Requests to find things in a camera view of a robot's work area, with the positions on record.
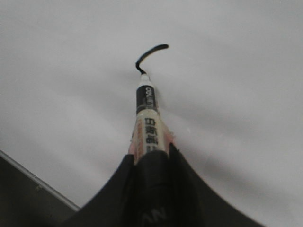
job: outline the marker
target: marker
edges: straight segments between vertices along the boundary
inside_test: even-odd
[[[140,68],[140,63],[148,55],[168,47],[167,44],[155,46],[144,53],[135,65],[141,72],[136,91],[136,123],[129,148],[129,153],[134,154],[135,164],[143,155],[155,150],[165,151],[169,155],[169,144],[173,142],[173,137],[158,112],[155,87],[147,73]]]

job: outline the black object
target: black object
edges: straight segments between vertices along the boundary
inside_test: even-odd
[[[71,217],[76,209],[0,150],[1,227],[51,227]]]
[[[104,188],[60,227],[261,227],[219,197],[170,145],[134,166],[126,155]]]
[[[156,52],[156,51],[159,51],[159,50],[163,50],[163,49],[167,49],[169,48],[169,46],[167,44],[160,44],[158,46],[155,46],[153,48],[151,48],[149,51],[145,52],[136,62],[135,66],[136,66],[136,69],[138,69],[141,74],[146,74],[146,72],[140,68],[140,64],[141,62],[150,54]]]
[[[140,86],[136,91],[137,97],[137,108],[136,114],[138,114],[141,110],[144,109],[152,109],[157,111],[157,103],[155,90],[152,86],[144,85]]]

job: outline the black label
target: black label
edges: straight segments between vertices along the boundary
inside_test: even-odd
[[[139,113],[144,109],[152,109],[157,111],[155,90],[153,87],[144,85],[137,89],[137,111]]]

